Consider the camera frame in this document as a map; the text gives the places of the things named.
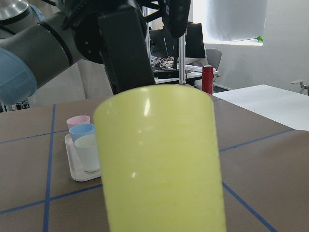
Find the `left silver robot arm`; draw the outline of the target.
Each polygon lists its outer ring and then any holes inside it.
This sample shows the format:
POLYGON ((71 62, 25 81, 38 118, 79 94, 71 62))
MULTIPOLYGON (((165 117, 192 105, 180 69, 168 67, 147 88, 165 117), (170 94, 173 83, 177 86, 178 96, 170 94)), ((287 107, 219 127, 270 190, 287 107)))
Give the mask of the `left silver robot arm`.
POLYGON ((173 38, 187 28, 188 0, 59 0, 59 12, 0 41, 0 100, 12 105, 81 59, 103 64, 117 94, 154 84, 147 23, 173 38))

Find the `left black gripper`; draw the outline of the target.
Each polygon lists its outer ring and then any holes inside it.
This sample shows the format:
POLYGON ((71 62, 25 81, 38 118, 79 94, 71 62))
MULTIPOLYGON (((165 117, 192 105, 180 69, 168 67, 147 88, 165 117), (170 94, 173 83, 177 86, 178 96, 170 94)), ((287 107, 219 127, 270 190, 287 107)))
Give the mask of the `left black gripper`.
POLYGON ((147 23, 158 18, 172 38, 187 28, 189 0, 58 0, 84 58, 104 63, 113 94, 155 84, 146 50, 147 23))

